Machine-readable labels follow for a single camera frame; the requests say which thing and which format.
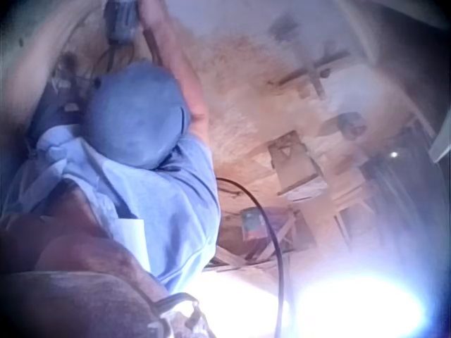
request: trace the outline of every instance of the wooden plank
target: wooden plank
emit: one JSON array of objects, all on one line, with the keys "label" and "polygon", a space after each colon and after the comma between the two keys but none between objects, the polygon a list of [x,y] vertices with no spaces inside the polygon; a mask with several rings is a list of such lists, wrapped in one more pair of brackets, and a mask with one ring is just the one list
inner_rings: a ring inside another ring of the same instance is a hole
[{"label": "wooden plank", "polygon": [[229,250],[226,250],[219,245],[216,245],[216,254],[214,256],[221,262],[236,268],[247,265],[247,261],[244,258],[231,253]]},{"label": "wooden plank", "polygon": [[[280,243],[282,239],[287,235],[287,233],[291,230],[292,227],[295,226],[295,217],[294,215],[290,214],[287,222],[282,226],[282,228],[277,233],[277,241]],[[260,256],[258,257],[257,261],[267,261],[271,255],[274,253],[274,244],[271,241],[268,246],[261,252]]]}]

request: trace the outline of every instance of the black cable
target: black cable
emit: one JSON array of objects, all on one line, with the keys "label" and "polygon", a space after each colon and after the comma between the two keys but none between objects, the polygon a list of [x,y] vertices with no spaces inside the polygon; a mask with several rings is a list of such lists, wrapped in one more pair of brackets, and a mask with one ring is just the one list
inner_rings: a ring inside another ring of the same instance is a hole
[{"label": "black cable", "polygon": [[268,229],[269,237],[271,238],[271,241],[274,244],[274,249],[276,251],[276,258],[277,258],[277,266],[278,266],[278,281],[279,281],[279,288],[278,288],[278,311],[277,311],[277,321],[276,321],[276,331],[274,334],[275,338],[280,338],[280,332],[282,329],[282,314],[283,314],[283,301],[285,298],[285,277],[283,272],[283,259],[282,259],[282,251],[280,250],[279,242],[277,240],[276,232],[274,231],[273,227],[271,227],[271,224],[269,222],[268,216],[265,213],[265,210],[261,207],[260,203],[257,201],[257,199],[252,195],[252,193],[244,188],[241,184],[229,180],[227,178],[221,178],[217,177],[216,180],[227,182],[230,184],[235,185],[236,187],[240,188],[251,200],[254,202],[257,209],[259,209],[261,215],[263,216],[263,219],[265,221],[266,228]]}]

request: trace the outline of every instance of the worker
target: worker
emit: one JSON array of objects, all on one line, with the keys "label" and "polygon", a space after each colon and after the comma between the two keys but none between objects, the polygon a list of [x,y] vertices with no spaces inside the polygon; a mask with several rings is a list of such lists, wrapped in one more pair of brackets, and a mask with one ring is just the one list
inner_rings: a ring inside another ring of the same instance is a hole
[{"label": "worker", "polygon": [[215,253],[201,83],[161,0],[138,5],[163,67],[105,75],[86,104],[47,87],[2,205],[0,318],[33,337],[141,337],[143,299],[182,292]]}]

